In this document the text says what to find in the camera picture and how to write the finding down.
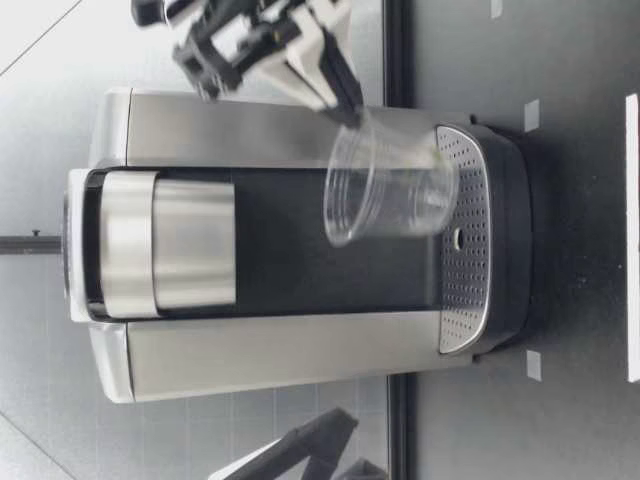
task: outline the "white wall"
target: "white wall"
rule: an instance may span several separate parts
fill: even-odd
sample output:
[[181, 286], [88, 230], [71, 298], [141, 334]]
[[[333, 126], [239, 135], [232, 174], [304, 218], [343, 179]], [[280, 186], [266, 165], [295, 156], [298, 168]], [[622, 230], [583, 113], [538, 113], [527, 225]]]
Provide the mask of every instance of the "white wall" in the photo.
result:
[[[0, 71], [72, 3], [24, 2], [3, 19]], [[354, 3], [355, 62], [368, 102], [380, 104], [381, 5]], [[66, 173], [86, 165], [104, 91], [190, 90], [165, 33], [138, 30], [129, 0], [83, 0], [0, 77], [0, 235], [60, 233]], [[256, 82], [240, 99], [284, 100]], [[0, 257], [0, 291], [0, 412], [78, 479], [203, 478], [336, 405], [361, 419], [345, 465], [360, 455], [386, 463], [383, 378], [117, 406], [101, 392], [86, 329], [68, 318], [58, 257]], [[0, 477], [40, 469], [34, 449], [8, 443], [16, 447], [0, 457], [0, 469], [13, 470]], [[36, 476], [60, 475], [48, 465]]]

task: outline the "coffee maker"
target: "coffee maker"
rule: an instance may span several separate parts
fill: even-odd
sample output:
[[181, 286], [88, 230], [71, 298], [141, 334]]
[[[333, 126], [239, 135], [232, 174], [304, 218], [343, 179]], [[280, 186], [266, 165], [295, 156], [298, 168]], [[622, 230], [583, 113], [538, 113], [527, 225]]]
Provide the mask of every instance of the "coffee maker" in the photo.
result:
[[458, 166], [440, 235], [334, 248], [337, 126], [304, 107], [110, 91], [69, 174], [71, 318], [119, 403], [468, 365], [526, 318], [531, 217], [518, 149], [463, 114], [371, 108], [435, 131]]

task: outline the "white tape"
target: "white tape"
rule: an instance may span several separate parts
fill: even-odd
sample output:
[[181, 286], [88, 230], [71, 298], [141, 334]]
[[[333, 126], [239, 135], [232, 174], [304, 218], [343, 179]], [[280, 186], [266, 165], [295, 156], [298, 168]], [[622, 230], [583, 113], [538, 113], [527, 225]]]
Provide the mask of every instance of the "white tape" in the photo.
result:
[[626, 99], [627, 116], [627, 347], [630, 382], [640, 382], [640, 199], [638, 95]]
[[540, 128], [540, 100], [536, 99], [524, 106], [524, 131], [531, 132]]
[[542, 381], [542, 355], [540, 352], [527, 350], [527, 377]]
[[502, 16], [502, 0], [491, 0], [491, 19]]

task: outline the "drip tray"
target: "drip tray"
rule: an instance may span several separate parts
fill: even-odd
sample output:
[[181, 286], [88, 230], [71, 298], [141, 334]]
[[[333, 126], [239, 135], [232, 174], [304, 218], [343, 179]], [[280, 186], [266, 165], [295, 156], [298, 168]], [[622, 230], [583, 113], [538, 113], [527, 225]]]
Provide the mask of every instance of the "drip tray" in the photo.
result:
[[440, 352], [485, 353], [526, 318], [531, 212], [524, 161], [486, 127], [436, 132], [440, 153], [460, 174], [458, 203], [442, 235]]

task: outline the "plastic cup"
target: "plastic cup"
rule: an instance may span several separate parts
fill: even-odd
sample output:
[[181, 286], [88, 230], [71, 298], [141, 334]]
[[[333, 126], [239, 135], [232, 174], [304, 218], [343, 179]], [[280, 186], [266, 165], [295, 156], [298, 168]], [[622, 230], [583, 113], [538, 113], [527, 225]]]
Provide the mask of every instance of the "plastic cup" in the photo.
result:
[[440, 155], [435, 132], [415, 139], [365, 112], [342, 127], [324, 190], [324, 224], [334, 246], [366, 236], [416, 237], [445, 229], [458, 195], [457, 167]]

